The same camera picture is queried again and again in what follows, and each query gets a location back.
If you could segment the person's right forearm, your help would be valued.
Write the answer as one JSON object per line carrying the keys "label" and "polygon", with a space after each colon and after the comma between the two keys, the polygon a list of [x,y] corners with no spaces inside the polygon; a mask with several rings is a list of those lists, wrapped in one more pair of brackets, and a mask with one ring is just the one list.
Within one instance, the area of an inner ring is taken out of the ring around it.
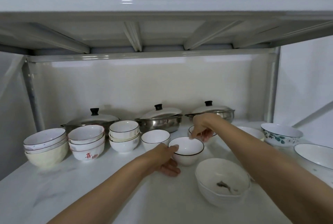
{"label": "person's right forearm", "polygon": [[333,224],[333,188],[220,116],[207,114],[203,121],[293,224]]}

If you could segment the white metal shelf rack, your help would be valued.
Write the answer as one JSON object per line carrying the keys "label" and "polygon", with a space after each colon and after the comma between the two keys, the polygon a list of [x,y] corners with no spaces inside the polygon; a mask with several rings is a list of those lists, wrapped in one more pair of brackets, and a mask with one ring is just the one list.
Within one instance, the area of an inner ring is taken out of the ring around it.
{"label": "white metal shelf rack", "polygon": [[333,10],[0,12],[0,136],[206,100],[272,122],[282,46],[327,36]]}

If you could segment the person's left forearm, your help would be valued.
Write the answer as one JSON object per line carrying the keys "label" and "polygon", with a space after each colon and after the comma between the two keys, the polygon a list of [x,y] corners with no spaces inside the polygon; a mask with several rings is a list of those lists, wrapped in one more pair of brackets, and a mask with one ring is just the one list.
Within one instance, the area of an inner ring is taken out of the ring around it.
{"label": "person's left forearm", "polygon": [[148,152],[127,163],[47,224],[103,224],[115,214],[141,181],[155,169]]}

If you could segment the white bowl with fish print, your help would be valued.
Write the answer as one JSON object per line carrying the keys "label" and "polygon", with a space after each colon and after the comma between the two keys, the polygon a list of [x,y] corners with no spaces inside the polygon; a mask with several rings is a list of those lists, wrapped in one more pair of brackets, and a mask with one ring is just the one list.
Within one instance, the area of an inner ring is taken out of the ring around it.
{"label": "white bowl with fish print", "polygon": [[204,189],[219,196],[240,197],[251,188],[248,173],[226,159],[210,158],[200,162],[195,176]]}

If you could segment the wide shallow white bowl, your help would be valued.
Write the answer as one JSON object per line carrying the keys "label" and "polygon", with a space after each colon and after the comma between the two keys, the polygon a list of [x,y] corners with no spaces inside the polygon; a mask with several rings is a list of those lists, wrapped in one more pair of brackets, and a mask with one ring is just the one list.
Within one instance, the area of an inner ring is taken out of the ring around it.
{"label": "wide shallow white bowl", "polygon": [[318,165],[333,171],[333,148],[311,143],[300,143],[294,146],[295,153],[307,164]]}

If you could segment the white bowl with red characters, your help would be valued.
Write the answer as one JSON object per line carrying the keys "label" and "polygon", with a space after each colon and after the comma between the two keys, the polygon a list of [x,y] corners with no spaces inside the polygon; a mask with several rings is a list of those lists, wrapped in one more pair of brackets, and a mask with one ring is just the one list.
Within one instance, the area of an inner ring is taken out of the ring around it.
{"label": "white bowl with red characters", "polygon": [[105,149],[105,141],[101,143],[99,146],[85,151],[74,151],[72,149],[71,152],[73,153],[73,156],[78,161],[86,162],[86,161],[92,161],[100,157]]}

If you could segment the large cream bowl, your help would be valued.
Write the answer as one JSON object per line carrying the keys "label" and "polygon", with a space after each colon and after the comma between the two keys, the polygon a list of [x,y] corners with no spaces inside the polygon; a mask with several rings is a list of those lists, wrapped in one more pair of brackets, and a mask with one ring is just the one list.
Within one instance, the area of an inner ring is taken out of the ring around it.
{"label": "large cream bowl", "polygon": [[39,168],[49,168],[61,163],[65,159],[68,151],[69,143],[66,140],[62,143],[62,145],[51,150],[36,154],[29,154],[25,152],[25,155],[28,161],[34,166]]}

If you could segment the white bowl with leaf print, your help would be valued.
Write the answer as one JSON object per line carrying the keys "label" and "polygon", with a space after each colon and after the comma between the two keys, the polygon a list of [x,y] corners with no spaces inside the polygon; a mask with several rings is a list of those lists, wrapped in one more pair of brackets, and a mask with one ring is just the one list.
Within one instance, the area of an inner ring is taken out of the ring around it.
{"label": "white bowl with leaf print", "polygon": [[263,123],[261,130],[264,133],[264,142],[275,147],[293,147],[303,137],[303,132],[291,126]]}

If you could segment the white bowl with faint print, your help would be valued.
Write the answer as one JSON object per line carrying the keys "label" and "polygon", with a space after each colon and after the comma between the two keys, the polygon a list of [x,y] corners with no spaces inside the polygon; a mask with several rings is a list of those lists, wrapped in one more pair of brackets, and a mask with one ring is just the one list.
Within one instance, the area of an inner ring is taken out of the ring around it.
{"label": "white bowl with faint print", "polygon": [[124,154],[124,153],[130,153],[132,152],[139,143],[140,136],[137,136],[133,139],[127,139],[123,142],[117,142],[114,141],[114,138],[110,138],[109,143],[113,150],[115,150],[118,153]]}

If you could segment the person's left hand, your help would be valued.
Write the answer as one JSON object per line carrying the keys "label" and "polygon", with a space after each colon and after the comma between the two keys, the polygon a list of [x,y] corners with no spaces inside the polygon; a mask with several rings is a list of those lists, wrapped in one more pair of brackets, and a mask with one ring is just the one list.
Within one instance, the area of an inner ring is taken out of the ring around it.
{"label": "person's left hand", "polygon": [[177,177],[181,173],[178,163],[172,159],[172,155],[168,154],[167,149],[167,145],[160,143],[143,155],[146,164],[146,171],[144,173],[146,176],[156,171],[171,177]]}

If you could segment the person's right hand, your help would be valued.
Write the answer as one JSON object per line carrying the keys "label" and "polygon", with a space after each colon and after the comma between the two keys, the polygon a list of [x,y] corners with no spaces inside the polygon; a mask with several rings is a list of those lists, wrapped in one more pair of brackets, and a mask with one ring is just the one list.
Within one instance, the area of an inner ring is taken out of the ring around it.
{"label": "person's right hand", "polygon": [[211,129],[213,132],[216,129],[216,126],[219,125],[221,117],[213,113],[204,113],[196,115],[193,118],[194,127],[197,127],[199,131],[204,129]]}

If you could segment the white scalloped bowl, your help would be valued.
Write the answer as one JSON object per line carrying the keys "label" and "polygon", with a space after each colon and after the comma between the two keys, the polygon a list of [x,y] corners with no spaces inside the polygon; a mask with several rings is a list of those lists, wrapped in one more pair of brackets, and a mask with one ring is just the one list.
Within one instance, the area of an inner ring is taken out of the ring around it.
{"label": "white scalloped bowl", "polygon": [[229,189],[226,187],[221,187],[227,190],[227,194],[218,194],[211,189],[205,187],[201,182],[197,181],[198,189],[203,198],[211,205],[218,208],[236,208],[245,203],[249,191],[252,188],[252,183],[250,182],[247,187],[241,186],[240,188],[232,188],[231,192],[236,192],[238,190],[240,194],[231,194]]}

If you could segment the black-rimmed white bowl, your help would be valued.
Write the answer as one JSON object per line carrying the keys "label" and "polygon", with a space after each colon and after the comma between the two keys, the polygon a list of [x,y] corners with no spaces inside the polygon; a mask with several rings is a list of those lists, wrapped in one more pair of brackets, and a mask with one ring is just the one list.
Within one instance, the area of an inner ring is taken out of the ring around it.
{"label": "black-rimmed white bowl", "polygon": [[[187,132],[188,137],[191,136],[191,134],[192,134],[192,132],[193,132],[193,129],[194,129],[194,125],[191,126],[191,127],[188,129],[188,132]],[[217,138],[218,138],[218,137],[217,137],[217,134],[213,134],[212,137],[209,138],[208,141],[204,142],[204,141],[202,140],[201,135],[198,135],[198,136],[196,137],[196,139],[200,140],[205,146],[210,146],[210,145],[212,145],[214,142],[216,142]]]}
{"label": "black-rimmed white bowl", "polygon": [[139,124],[132,120],[121,120],[112,124],[109,131],[113,138],[131,138],[139,132]]}
{"label": "black-rimmed white bowl", "polygon": [[189,137],[178,137],[169,142],[169,147],[178,145],[178,150],[172,155],[172,159],[182,166],[193,165],[204,150],[204,143]]}
{"label": "black-rimmed white bowl", "polygon": [[169,141],[170,133],[161,129],[148,131],[141,136],[141,142],[145,151],[154,149],[160,143],[168,145]]}

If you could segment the plain white bowl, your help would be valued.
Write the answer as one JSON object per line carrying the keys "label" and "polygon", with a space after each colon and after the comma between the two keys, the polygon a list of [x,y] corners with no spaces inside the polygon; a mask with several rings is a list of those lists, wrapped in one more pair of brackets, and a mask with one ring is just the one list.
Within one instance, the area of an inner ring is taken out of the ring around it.
{"label": "plain white bowl", "polygon": [[238,126],[237,128],[241,129],[242,131],[244,131],[244,132],[252,135],[253,137],[258,138],[262,142],[264,142],[265,135],[262,131],[254,129],[254,128],[250,128],[250,127],[244,127],[244,126]]}

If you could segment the dark-rimmed speckled white bowl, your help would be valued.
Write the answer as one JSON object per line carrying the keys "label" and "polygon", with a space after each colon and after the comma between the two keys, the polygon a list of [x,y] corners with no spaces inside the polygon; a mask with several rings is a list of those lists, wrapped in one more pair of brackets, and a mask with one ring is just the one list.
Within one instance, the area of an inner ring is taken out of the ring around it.
{"label": "dark-rimmed speckled white bowl", "polygon": [[44,153],[44,152],[47,152],[47,151],[50,151],[50,150],[53,150],[53,149],[56,149],[62,145],[64,145],[66,142],[68,141],[67,138],[64,138],[61,142],[58,142],[52,146],[48,146],[48,147],[45,147],[45,148],[42,148],[42,149],[37,149],[37,150],[24,150],[25,153],[27,154],[39,154],[39,153]]}
{"label": "dark-rimmed speckled white bowl", "polygon": [[27,149],[44,148],[60,142],[65,136],[64,128],[46,129],[27,137],[23,141],[23,145]]}

